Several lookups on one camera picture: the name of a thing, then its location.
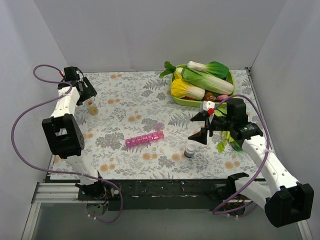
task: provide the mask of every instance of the bottle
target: bottle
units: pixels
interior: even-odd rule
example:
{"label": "bottle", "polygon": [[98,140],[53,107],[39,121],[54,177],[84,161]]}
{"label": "bottle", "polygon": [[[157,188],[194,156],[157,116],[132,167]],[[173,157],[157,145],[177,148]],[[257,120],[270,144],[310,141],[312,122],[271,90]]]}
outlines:
{"label": "bottle", "polygon": [[98,114],[99,110],[97,108],[97,105],[94,103],[92,99],[85,101],[85,104],[86,104],[86,108],[88,109],[91,115],[94,116]]}
{"label": "bottle", "polygon": [[193,143],[188,143],[185,146],[184,155],[187,158],[192,158],[195,155],[195,153],[196,153],[196,145],[194,145]]}

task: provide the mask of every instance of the bowl of vegetables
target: bowl of vegetables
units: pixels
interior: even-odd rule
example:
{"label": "bowl of vegetables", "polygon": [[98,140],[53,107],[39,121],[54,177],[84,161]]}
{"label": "bowl of vegetables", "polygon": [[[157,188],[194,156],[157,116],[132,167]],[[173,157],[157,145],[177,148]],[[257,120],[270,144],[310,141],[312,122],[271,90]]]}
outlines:
{"label": "bowl of vegetables", "polygon": [[[188,65],[177,66],[165,62],[164,66],[166,70],[160,75],[160,78],[172,73],[171,95],[179,105],[200,107],[208,94],[212,94],[213,101],[217,103],[227,96],[236,94],[232,73],[219,62],[201,64],[190,61]],[[220,108],[226,106],[227,103],[224,102]]]}

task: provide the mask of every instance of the brown vegetable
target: brown vegetable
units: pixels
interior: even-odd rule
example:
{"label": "brown vegetable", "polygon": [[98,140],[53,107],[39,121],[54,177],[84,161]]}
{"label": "brown vegetable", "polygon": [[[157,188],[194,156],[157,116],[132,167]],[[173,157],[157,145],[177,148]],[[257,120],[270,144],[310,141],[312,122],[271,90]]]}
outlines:
{"label": "brown vegetable", "polygon": [[203,100],[214,102],[214,101],[216,100],[216,97],[213,96],[211,92],[207,92],[207,93],[204,95]]}

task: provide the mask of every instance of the white bottle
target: white bottle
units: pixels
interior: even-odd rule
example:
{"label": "white bottle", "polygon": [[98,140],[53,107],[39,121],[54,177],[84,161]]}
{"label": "white bottle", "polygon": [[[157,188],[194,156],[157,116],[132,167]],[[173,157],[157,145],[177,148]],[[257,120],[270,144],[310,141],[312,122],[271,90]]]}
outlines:
{"label": "white bottle", "polygon": [[187,143],[184,149],[184,155],[187,158],[192,158],[196,153],[196,145],[193,143]]}

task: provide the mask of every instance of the yellow vegetable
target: yellow vegetable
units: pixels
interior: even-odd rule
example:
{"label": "yellow vegetable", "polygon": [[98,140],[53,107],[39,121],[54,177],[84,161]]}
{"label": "yellow vegetable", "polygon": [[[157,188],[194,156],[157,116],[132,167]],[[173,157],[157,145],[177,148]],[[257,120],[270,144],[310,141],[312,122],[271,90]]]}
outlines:
{"label": "yellow vegetable", "polygon": [[174,72],[174,81],[171,85],[171,95],[176,98],[189,97],[195,100],[202,100],[206,91],[200,87],[194,86],[182,79],[181,74]]}

